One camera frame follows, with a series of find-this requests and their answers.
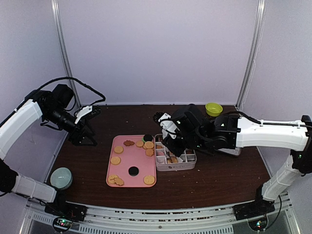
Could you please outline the large round tan cookie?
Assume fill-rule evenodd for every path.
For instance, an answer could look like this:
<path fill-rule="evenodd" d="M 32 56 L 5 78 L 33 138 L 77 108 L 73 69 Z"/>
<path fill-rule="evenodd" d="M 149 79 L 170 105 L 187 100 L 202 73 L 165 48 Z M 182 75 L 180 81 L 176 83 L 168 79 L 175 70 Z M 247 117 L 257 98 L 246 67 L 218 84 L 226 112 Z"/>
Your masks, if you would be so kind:
<path fill-rule="evenodd" d="M 178 163 L 178 160 L 175 157 L 171 157 L 170 159 L 167 160 L 167 163 Z"/>

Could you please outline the pink round cookie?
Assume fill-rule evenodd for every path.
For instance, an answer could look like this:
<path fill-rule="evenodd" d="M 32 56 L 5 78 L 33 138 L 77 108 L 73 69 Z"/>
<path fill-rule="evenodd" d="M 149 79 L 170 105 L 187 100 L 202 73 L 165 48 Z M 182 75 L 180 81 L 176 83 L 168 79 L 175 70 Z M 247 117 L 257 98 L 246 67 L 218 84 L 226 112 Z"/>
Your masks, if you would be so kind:
<path fill-rule="evenodd" d="M 157 156 L 164 156 L 164 152 L 163 152 L 163 151 L 157 151 L 157 152 L 156 152 L 156 155 L 157 155 Z"/>

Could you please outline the brown leaf shaped cookie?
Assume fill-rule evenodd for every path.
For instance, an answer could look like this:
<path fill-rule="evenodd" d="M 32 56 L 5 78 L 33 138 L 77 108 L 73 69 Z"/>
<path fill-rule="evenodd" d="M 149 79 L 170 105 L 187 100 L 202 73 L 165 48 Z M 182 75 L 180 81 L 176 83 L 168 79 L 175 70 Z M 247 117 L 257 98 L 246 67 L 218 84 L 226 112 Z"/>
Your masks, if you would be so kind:
<path fill-rule="evenodd" d="M 126 140 L 126 141 L 124 141 L 123 144 L 124 144 L 125 146 L 132 146 L 132 145 L 135 144 L 135 142 L 133 142 L 133 141 L 131 141 L 131 140 Z"/>

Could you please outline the metal serving tongs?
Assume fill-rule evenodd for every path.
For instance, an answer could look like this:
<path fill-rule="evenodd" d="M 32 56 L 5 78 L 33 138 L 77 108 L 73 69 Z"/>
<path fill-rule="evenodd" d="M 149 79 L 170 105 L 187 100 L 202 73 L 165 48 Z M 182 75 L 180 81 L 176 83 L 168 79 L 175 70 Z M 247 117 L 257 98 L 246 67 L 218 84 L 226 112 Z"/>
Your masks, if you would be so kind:
<path fill-rule="evenodd" d="M 166 152 L 166 153 L 165 153 L 165 156 L 166 156 L 167 163 L 172 163 L 172 159 L 171 159 L 171 157 L 170 157 L 170 153 L 169 153 L 169 152 Z"/>

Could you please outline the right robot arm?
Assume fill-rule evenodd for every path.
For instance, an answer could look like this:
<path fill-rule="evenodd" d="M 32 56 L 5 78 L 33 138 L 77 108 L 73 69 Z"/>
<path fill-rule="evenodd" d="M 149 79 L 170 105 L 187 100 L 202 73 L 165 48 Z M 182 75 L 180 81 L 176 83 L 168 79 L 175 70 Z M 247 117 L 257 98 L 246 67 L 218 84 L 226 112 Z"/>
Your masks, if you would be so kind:
<path fill-rule="evenodd" d="M 246 147 L 285 148 L 290 154 L 283 166 L 269 181 L 260 186 L 259 197 L 250 204 L 254 215 L 262 214 L 277 197 L 301 175 L 312 171 L 312 120 L 258 120 L 243 112 L 232 111 L 208 119 L 189 104 L 172 115 L 158 113 L 154 121 L 165 134 L 162 143 L 175 156 L 186 149 L 237 151 Z"/>

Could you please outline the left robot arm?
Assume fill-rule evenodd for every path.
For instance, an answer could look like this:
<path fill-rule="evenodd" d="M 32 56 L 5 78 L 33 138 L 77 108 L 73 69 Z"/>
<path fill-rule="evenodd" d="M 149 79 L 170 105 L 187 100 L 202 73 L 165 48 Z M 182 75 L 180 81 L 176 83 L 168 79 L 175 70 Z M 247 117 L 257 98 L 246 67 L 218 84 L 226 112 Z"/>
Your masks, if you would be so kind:
<path fill-rule="evenodd" d="M 74 92 L 66 84 L 53 91 L 32 91 L 0 124 L 0 194 L 15 193 L 51 203 L 59 216 L 70 212 L 70 205 L 57 197 L 55 188 L 42 182 L 42 173 L 52 160 L 61 131 L 75 146 L 96 146 L 89 121 L 100 114 L 100 107 L 87 105 L 75 113 L 67 109 Z"/>

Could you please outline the green plastic bowl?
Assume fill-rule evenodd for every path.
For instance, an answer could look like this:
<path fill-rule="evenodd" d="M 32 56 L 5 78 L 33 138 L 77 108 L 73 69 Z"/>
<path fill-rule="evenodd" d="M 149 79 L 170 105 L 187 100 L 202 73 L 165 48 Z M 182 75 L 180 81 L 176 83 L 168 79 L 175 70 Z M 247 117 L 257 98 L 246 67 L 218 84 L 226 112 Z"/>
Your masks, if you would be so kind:
<path fill-rule="evenodd" d="M 205 105 L 206 114 L 208 114 L 211 117 L 217 117 L 223 112 L 223 107 L 219 105 L 218 103 L 207 103 Z"/>

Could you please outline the white divided cookie tin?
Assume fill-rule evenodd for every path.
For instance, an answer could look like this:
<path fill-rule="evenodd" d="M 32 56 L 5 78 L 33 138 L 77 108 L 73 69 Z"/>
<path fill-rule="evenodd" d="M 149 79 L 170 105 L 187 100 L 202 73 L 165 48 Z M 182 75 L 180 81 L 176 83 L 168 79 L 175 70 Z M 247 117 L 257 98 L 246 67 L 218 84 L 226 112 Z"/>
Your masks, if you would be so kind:
<path fill-rule="evenodd" d="M 181 156 L 175 156 L 173 153 L 166 148 L 162 141 L 162 134 L 155 135 L 155 155 L 157 151 L 163 151 L 170 153 L 170 157 L 175 157 L 178 163 L 167 163 L 166 156 L 156 155 L 156 169 L 158 171 L 181 171 L 181 170 L 191 170 L 195 167 L 197 162 L 196 153 L 194 150 L 186 149 Z"/>

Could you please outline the black sandwich cookie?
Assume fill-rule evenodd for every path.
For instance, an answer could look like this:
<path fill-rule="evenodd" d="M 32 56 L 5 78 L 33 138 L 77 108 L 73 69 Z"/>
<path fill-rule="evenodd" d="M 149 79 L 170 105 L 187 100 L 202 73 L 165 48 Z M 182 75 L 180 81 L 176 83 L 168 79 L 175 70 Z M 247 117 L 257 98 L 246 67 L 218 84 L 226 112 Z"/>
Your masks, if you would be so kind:
<path fill-rule="evenodd" d="M 153 141 L 153 139 L 154 139 L 153 136 L 150 135 L 150 134 L 146 134 L 146 135 L 144 135 L 143 137 L 144 137 L 145 142 L 147 142 L 147 141 Z"/>
<path fill-rule="evenodd" d="M 132 166 L 129 168 L 128 173 L 131 176 L 137 176 L 139 174 L 139 169 L 136 166 Z"/>

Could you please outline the round cookie red mark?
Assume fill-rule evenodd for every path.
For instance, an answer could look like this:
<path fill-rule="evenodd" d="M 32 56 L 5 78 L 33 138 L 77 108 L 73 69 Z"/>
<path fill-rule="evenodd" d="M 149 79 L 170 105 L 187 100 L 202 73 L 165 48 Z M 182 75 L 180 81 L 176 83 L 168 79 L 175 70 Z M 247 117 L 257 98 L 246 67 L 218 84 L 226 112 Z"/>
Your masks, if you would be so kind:
<path fill-rule="evenodd" d="M 118 178 L 117 175 L 110 175 L 110 176 L 108 177 L 108 183 L 109 183 L 109 184 L 115 184 L 115 179 L 116 179 L 116 178 Z"/>

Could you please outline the pink plastic tray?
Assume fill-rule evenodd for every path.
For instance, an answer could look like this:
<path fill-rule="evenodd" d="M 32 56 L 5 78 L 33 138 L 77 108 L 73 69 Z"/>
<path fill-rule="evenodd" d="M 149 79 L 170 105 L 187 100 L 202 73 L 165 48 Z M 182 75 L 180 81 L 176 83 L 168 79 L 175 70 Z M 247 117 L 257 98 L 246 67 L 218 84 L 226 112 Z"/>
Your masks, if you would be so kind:
<path fill-rule="evenodd" d="M 119 135 L 114 137 L 109 156 L 106 183 L 115 188 L 150 188 L 155 185 L 146 185 L 143 182 L 145 176 L 152 175 L 156 179 L 156 155 L 155 149 L 148 152 L 143 148 L 143 135 Z M 135 142 L 132 146 L 125 146 L 126 140 Z M 130 167 L 139 169 L 137 176 L 128 173 Z M 110 175 L 117 175 L 115 184 L 108 183 Z"/>

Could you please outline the round tan cookie bottom right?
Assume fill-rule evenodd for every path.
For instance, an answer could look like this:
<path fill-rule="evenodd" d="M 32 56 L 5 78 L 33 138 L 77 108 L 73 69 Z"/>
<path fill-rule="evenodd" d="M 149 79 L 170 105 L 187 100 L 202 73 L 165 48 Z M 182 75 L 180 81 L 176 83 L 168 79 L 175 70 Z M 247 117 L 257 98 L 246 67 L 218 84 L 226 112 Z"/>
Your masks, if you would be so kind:
<path fill-rule="evenodd" d="M 153 185 L 155 183 L 156 179 L 152 175 L 147 175 L 144 177 L 143 182 L 146 185 Z"/>

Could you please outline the right frame post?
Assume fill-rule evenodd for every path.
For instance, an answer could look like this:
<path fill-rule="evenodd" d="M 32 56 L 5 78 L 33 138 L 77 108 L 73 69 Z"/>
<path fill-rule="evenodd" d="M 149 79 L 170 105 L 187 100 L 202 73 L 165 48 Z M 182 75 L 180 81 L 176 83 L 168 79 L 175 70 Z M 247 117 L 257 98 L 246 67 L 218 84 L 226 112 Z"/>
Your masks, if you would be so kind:
<path fill-rule="evenodd" d="M 255 59 L 260 47 L 260 41 L 263 31 L 264 17 L 266 9 L 266 0 L 259 0 L 257 5 L 253 37 L 250 47 L 250 52 L 247 60 L 246 69 L 241 85 L 241 89 L 236 102 L 236 108 L 243 110 L 244 103 L 247 99 L 248 91 L 252 82 L 252 77 L 255 69 Z"/>

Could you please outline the frame post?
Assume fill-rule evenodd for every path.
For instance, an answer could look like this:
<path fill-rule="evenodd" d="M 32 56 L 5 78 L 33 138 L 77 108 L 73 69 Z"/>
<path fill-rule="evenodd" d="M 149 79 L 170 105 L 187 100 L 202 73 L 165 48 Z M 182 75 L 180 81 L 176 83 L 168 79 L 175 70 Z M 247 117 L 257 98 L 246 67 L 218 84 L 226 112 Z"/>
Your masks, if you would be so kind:
<path fill-rule="evenodd" d="M 61 16 L 60 16 L 60 11 L 59 11 L 59 1 L 58 0 L 51 0 L 51 6 L 52 6 L 52 13 L 54 17 L 54 22 L 56 26 L 56 31 L 58 35 L 58 42 L 60 46 L 60 51 L 61 51 L 61 58 L 65 70 L 65 74 L 67 77 L 72 77 L 72 70 L 70 67 L 70 62 L 68 58 L 68 53 L 65 45 L 65 39 L 64 39 L 64 33 L 63 33 L 63 28 L 61 24 Z"/>
<path fill-rule="evenodd" d="M 255 59 L 260 47 L 260 41 L 263 31 L 264 17 L 266 9 L 266 0 L 259 0 L 257 5 L 253 37 L 250 47 L 250 52 L 247 60 L 246 69 L 241 85 L 241 89 L 236 102 L 236 108 L 243 110 L 244 103 L 247 99 L 248 91 L 252 82 L 252 77 L 255 69 Z"/>

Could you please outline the left frame post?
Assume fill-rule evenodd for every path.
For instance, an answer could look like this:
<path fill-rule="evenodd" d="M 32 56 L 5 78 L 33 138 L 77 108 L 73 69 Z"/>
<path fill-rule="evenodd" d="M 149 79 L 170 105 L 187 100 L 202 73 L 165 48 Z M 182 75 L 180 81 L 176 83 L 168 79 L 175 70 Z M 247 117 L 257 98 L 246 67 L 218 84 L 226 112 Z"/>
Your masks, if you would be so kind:
<path fill-rule="evenodd" d="M 58 42 L 60 46 L 60 51 L 61 51 L 61 58 L 65 70 L 65 74 L 67 77 L 72 77 L 72 70 L 70 67 L 70 62 L 68 58 L 68 53 L 65 45 L 65 39 L 64 39 L 64 33 L 63 33 L 63 28 L 61 24 L 61 16 L 60 16 L 60 11 L 59 11 L 59 1 L 58 0 L 51 0 L 51 6 L 52 6 L 52 13 L 54 17 L 54 22 L 56 26 L 56 31 L 58 35 Z"/>

